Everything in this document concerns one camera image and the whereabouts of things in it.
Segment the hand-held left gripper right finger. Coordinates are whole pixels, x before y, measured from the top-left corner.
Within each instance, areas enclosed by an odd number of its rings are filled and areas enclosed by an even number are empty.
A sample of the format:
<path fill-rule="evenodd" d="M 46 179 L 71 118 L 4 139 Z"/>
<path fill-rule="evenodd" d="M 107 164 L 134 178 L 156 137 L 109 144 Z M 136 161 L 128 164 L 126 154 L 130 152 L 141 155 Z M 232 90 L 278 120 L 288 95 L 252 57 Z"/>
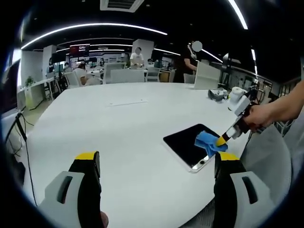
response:
<path fill-rule="evenodd" d="M 215 153 L 214 228 L 258 228 L 274 208 L 270 189 L 234 154 Z"/>

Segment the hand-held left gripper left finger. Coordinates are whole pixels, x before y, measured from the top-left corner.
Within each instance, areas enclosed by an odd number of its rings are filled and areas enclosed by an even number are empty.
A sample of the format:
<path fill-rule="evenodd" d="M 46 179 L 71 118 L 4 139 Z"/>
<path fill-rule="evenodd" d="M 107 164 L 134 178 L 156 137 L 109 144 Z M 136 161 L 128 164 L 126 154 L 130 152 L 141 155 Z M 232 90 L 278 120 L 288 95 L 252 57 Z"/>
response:
<path fill-rule="evenodd" d="M 101 228 L 99 152 L 78 155 L 45 188 L 40 212 L 56 228 Z"/>

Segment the person's right hand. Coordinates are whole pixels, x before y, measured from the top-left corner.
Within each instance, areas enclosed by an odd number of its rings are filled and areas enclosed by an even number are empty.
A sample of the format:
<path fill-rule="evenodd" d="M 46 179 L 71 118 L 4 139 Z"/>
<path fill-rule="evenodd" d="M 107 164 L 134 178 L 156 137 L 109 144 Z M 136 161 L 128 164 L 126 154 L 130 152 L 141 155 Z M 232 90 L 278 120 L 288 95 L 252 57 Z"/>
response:
<path fill-rule="evenodd" d="M 249 115 L 243 118 L 252 132 L 261 127 L 268 127 L 276 120 L 276 109 L 272 104 L 254 105 L 249 110 Z"/>

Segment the person's left hand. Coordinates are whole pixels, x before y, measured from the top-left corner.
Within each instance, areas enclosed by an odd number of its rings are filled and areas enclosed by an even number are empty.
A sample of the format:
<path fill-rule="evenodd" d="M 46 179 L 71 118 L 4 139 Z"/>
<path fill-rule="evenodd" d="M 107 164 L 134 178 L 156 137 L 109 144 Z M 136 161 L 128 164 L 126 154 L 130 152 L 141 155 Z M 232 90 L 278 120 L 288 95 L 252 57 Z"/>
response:
<path fill-rule="evenodd" d="M 108 227 L 108 224 L 109 224 L 109 218 L 108 216 L 104 213 L 104 212 L 100 212 L 101 214 L 101 219 L 102 219 L 102 222 L 103 222 L 103 226 L 104 228 L 107 228 Z"/>

